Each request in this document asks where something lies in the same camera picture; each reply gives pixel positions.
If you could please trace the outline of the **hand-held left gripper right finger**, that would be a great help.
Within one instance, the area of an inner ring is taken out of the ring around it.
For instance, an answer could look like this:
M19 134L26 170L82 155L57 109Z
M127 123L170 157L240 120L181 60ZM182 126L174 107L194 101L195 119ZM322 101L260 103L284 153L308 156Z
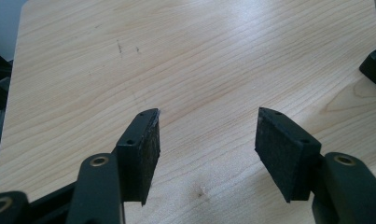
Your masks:
M285 201L307 201L309 173L319 158L321 143L287 115L258 109L255 151Z

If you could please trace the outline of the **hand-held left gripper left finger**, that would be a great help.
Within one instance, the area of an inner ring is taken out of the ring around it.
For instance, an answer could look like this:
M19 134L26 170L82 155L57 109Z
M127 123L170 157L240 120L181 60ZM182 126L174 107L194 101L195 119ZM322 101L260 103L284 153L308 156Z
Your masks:
M146 204L160 157L159 116L157 108L138 113L117 141L115 155L124 202Z

